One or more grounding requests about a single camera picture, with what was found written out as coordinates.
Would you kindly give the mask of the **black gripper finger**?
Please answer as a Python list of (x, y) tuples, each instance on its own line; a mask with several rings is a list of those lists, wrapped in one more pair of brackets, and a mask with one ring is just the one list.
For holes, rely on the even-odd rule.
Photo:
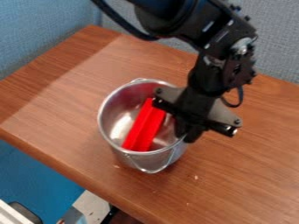
[(175, 135), (183, 138), (187, 144), (193, 144), (209, 130), (202, 115), (175, 115)]

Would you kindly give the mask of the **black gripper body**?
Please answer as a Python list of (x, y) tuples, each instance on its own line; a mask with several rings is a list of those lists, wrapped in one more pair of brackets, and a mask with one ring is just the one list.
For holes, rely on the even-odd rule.
[(154, 106), (172, 117), (175, 115), (205, 116), (209, 130), (234, 137), (243, 122), (227, 109), (229, 104), (222, 96), (223, 91), (210, 93), (197, 91), (193, 87), (158, 87), (154, 91)]

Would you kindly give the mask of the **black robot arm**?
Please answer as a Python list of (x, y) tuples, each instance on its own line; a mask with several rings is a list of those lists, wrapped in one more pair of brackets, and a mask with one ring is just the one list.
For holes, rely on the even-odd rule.
[(175, 117), (175, 135), (195, 142), (205, 131), (234, 136), (242, 120), (223, 94), (257, 76), (250, 17), (229, 0), (128, 0), (142, 26), (159, 39), (178, 38), (199, 51), (187, 86), (159, 87), (154, 105)]

